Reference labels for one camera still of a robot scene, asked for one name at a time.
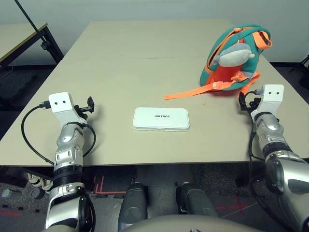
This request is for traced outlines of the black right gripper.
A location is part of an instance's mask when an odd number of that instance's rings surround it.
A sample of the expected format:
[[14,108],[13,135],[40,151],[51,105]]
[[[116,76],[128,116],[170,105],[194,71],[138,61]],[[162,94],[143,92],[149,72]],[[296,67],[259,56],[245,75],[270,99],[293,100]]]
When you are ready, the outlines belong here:
[[[246,111],[246,100],[245,94],[243,92],[239,93],[239,105],[241,111]],[[249,110],[256,110],[261,102],[261,98],[255,97],[253,101],[249,103]]]

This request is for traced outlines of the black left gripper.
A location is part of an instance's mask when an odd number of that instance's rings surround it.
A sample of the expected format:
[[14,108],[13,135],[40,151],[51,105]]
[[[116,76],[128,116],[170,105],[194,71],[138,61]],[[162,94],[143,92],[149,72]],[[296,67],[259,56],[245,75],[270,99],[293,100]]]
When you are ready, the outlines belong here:
[[[90,113],[94,112],[95,104],[91,96],[87,99],[88,108],[87,111]],[[79,105],[74,105],[74,109],[79,117],[83,119],[87,119],[87,115],[83,112],[83,110],[79,107]]]

